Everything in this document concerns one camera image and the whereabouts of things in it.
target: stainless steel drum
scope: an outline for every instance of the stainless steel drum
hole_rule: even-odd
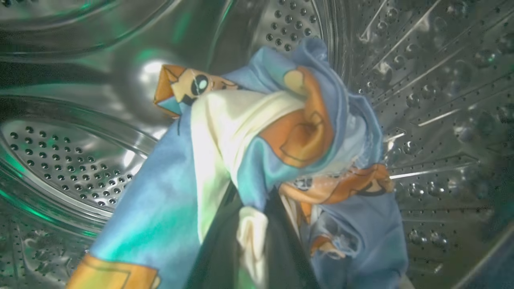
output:
[[[508,0],[0,0],[0,288],[63,288],[172,119],[162,63],[222,74],[320,37],[369,96],[418,289],[466,285],[512,155]]]

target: cartoon character print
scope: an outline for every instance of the cartoon character print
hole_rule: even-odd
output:
[[[220,89],[241,89],[237,84],[219,76],[176,65],[165,65],[168,80],[178,103],[192,105],[198,96]]]
[[[393,191],[393,181],[384,165],[374,164],[367,169],[352,167],[340,176],[323,175],[283,183],[280,190],[294,200],[309,204],[333,204],[352,195],[381,195]]]

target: white fabric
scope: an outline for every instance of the white fabric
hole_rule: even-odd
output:
[[[280,195],[280,199],[282,200],[282,204],[286,209],[287,216],[291,221],[292,227],[295,229],[296,236],[300,237],[300,232],[298,230],[298,203],[289,198],[286,195]]]
[[[264,245],[268,218],[252,207],[239,210],[237,242],[241,246],[240,267],[250,275],[256,289],[267,289],[268,268]]]
[[[278,118],[303,106],[302,100],[285,91],[263,95],[221,90],[195,101],[191,108],[191,138],[200,242],[209,230],[230,178],[237,187],[237,170],[252,139]]]

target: blue fabric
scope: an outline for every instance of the blue fabric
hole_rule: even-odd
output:
[[[336,156],[344,155],[341,149],[348,154],[361,151],[356,161],[359,168],[379,162],[382,155],[382,133],[371,106],[363,96],[347,91],[327,62],[322,40],[302,41],[291,59],[262,48],[247,66],[225,78],[250,91],[269,94],[287,89],[284,75],[298,66],[306,67],[318,81],[333,142],[319,160],[296,168],[284,164],[264,139],[255,137],[243,156],[237,180],[243,204],[261,211],[273,186],[319,172]],[[178,106],[180,121],[173,123],[157,144],[90,250],[93,257],[107,262],[155,268],[160,289],[183,287],[200,249],[191,107]],[[173,102],[163,107],[177,110]],[[351,115],[358,119],[354,127],[348,122]],[[353,136],[363,130],[364,146],[357,150],[350,142],[356,139],[355,144],[362,144],[362,137]],[[348,254],[348,259],[333,259],[316,253],[311,262],[323,288],[394,288],[407,267],[394,195],[353,196],[321,207],[320,221],[302,230],[308,236],[301,239],[309,242],[319,234],[331,234],[334,244]]]
[[[351,95],[347,91],[340,77],[328,64],[326,46],[322,40],[303,40],[291,59],[264,47],[254,55],[246,67],[224,77],[246,89],[268,94],[287,89],[283,77],[286,72],[299,65],[309,68],[319,82],[335,132],[333,145],[319,161],[300,169],[285,166],[282,160],[267,149],[268,145],[264,140],[259,137],[253,139],[237,172],[237,182],[243,204],[261,211],[264,210],[268,192],[271,191],[272,186],[298,176],[316,173],[334,160],[339,148],[348,137],[346,134],[348,112],[362,117],[366,121],[368,132],[365,150],[362,151],[356,164],[366,168],[379,162],[382,156],[382,132],[371,106],[364,96]]]
[[[396,288],[401,275],[407,270],[408,259],[401,215],[394,194],[374,197],[355,195],[344,202],[321,207],[338,225],[333,235],[343,235],[352,244],[339,248],[352,258],[346,272],[348,288]],[[319,235],[317,231],[323,229],[314,230],[312,238]],[[323,268],[323,274],[330,275],[326,271],[331,269],[323,262],[313,259],[313,267],[316,272]]]
[[[159,288],[182,288],[200,249],[191,115],[190,110],[182,113],[134,176],[90,249],[105,261],[158,268]]]

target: clothing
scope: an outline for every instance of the clothing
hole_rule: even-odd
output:
[[[179,120],[68,288],[118,289],[109,284],[123,278],[125,288],[182,288],[231,181],[241,220],[252,220],[236,235],[257,288],[266,287],[266,256],[252,232],[272,226],[262,213],[273,188],[297,218],[322,288],[398,286],[407,254],[380,127],[330,68],[321,40],[302,41],[290,59],[262,48],[223,77],[165,65],[155,102]]]

